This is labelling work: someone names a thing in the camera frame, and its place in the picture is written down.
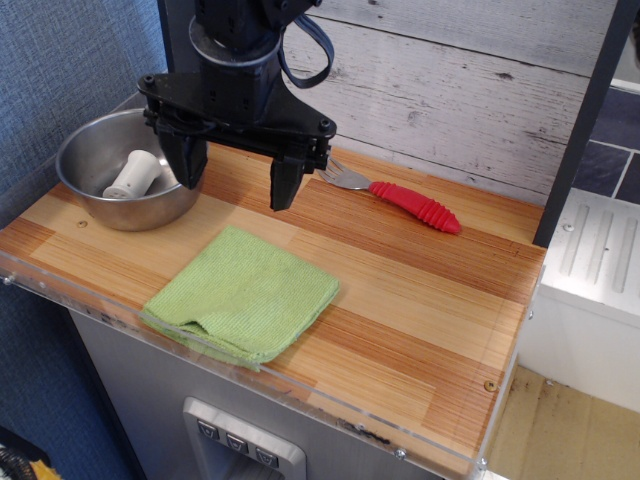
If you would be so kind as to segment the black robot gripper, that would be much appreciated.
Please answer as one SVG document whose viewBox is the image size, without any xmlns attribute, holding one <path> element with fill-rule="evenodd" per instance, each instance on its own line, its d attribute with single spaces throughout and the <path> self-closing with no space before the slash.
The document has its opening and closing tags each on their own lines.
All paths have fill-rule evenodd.
<svg viewBox="0 0 640 480">
<path fill-rule="evenodd" d="M 154 74 L 138 80 L 148 101 L 147 123 L 176 180 L 194 189 L 207 164 L 207 141 L 276 157 L 270 169 L 270 208 L 289 209 L 304 172 L 325 169 L 336 124 L 285 85 L 276 53 L 240 66 L 200 63 L 203 113 L 184 118 L 148 97 Z"/>
</svg>

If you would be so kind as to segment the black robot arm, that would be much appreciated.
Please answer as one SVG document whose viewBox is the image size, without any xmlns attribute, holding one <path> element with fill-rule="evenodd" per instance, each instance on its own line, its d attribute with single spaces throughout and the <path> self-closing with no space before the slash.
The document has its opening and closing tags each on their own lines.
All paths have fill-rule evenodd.
<svg viewBox="0 0 640 480">
<path fill-rule="evenodd" d="M 147 124 L 178 182 L 193 189 L 207 164 L 209 142 L 271 157 L 270 207 L 289 208 L 304 175 L 327 166 L 337 126 L 295 97 L 287 85 L 309 89 L 294 76 L 283 38 L 296 24 L 334 59 L 331 40 L 308 17 L 312 1 L 198 1 L 189 40 L 199 58 L 196 73 L 146 75 L 138 89 L 148 102 Z"/>
</svg>

